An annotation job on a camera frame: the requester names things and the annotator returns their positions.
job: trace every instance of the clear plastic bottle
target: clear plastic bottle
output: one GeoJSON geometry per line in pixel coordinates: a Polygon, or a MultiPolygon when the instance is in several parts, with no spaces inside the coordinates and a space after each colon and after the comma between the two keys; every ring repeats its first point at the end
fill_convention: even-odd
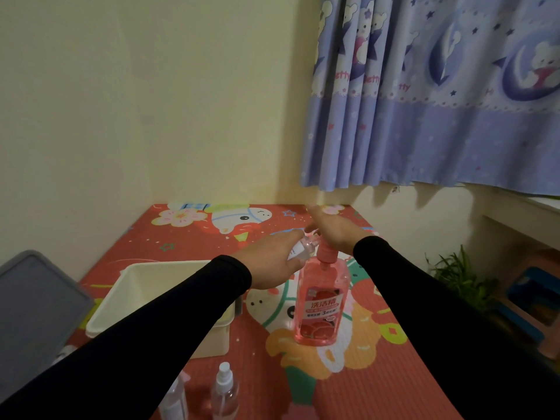
{"type": "Polygon", "coordinates": [[[161,420],[187,420],[189,410],[186,406],[185,382],[177,377],[171,388],[160,402],[161,420]]]}
{"type": "Polygon", "coordinates": [[[239,410],[239,383],[234,380],[230,363],[222,362],[216,375],[216,383],[212,388],[212,419],[233,420],[239,410]]]}
{"type": "Polygon", "coordinates": [[[315,254],[315,248],[319,245],[318,241],[320,236],[314,234],[313,236],[304,236],[296,243],[290,251],[288,259],[299,258],[307,261],[315,254]]]}
{"type": "Polygon", "coordinates": [[[320,239],[317,256],[300,271],[295,340],[299,344],[327,346],[337,341],[344,303],[350,287],[350,271],[338,250],[320,239]]]}

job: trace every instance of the beige wall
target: beige wall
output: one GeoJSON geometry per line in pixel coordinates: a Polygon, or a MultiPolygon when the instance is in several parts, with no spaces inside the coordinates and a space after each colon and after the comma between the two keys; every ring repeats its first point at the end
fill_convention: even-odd
{"type": "Polygon", "coordinates": [[[80,279],[149,206],[130,56],[105,0],[0,0],[0,263],[80,279]]]}
{"type": "Polygon", "coordinates": [[[518,241],[484,188],[298,186],[318,2],[0,0],[0,261],[79,278],[153,201],[317,201],[417,265],[464,243],[492,270],[518,241]]]}

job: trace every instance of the gray lid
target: gray lid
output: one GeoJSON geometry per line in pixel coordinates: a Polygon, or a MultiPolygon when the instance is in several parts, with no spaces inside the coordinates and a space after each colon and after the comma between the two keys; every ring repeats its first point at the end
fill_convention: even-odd
{"type": "Polygon", "coordinates": [[[52,364],[93,305],[39,252],[0,267],[0,403],[52,364]]]}

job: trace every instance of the white plastic basin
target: white plastic basin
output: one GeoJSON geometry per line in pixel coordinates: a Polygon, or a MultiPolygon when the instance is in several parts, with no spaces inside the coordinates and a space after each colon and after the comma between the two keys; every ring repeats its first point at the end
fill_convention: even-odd
{"type": "MultiPolygon", "coordinates": [[[[141,306],[177,286],[208,262],[146,262],[129,265],[88,321],[86,335],[94,338],[141,306]]],[[[230,348],[230,324],[234,317],[235,307],[232,303],[191,358],[225,355],[230,348]]]]}

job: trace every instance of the curtain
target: curtain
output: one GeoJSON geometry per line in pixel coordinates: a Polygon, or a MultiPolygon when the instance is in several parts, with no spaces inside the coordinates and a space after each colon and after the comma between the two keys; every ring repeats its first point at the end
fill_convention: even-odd
{"type": "Polygon", "coordinates": [[[560,195],[560,0],[322,0],[300,184],[560,195]]]}

